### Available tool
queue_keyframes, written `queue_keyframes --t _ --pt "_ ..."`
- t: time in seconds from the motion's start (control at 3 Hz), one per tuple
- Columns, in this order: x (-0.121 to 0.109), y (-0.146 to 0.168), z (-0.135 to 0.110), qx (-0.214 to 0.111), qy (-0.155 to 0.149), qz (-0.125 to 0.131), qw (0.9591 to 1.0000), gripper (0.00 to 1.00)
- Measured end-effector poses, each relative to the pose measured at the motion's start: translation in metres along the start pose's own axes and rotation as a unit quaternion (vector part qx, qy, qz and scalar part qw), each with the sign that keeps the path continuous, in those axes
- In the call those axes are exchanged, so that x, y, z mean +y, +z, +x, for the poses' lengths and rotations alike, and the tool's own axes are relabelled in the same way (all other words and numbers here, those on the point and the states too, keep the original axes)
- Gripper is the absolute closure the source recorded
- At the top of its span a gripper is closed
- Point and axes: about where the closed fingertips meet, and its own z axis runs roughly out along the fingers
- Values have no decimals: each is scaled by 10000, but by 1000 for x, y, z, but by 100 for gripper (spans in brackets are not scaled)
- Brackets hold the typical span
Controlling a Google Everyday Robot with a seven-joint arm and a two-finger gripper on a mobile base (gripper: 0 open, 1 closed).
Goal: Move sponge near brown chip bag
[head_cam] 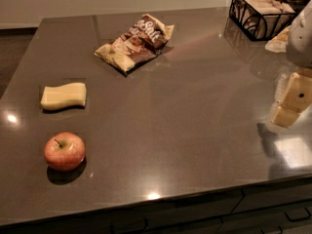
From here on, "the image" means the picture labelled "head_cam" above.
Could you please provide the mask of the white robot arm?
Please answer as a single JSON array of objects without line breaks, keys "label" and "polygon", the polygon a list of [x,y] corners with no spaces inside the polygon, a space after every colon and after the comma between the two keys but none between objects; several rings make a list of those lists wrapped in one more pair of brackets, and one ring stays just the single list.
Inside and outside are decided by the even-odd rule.
[{"label": "white robot arm", "polygon": [[288,60],[298,67],[280,77],[270,122],[288,128],[312,104],[312,1],[293,20],[286,44]]}]

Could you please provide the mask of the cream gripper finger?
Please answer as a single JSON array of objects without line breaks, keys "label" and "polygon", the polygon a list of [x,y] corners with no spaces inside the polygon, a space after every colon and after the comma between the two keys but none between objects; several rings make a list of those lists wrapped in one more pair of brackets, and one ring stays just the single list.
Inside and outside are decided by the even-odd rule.
[{"label": "cream gripper finger", "polygon": [[284,93],[286,92],[286,88],[288,86],[290,76],[287,74],[282,74],[277,83],[277,88],[275,92],[275,100],[281,101]]},{"label": "cream gripper finger", "polygon": [[294,72],[290,75],[282,100],[273,103],[271,123],[288,128],[311,104],[312,76],[307,72]]}]

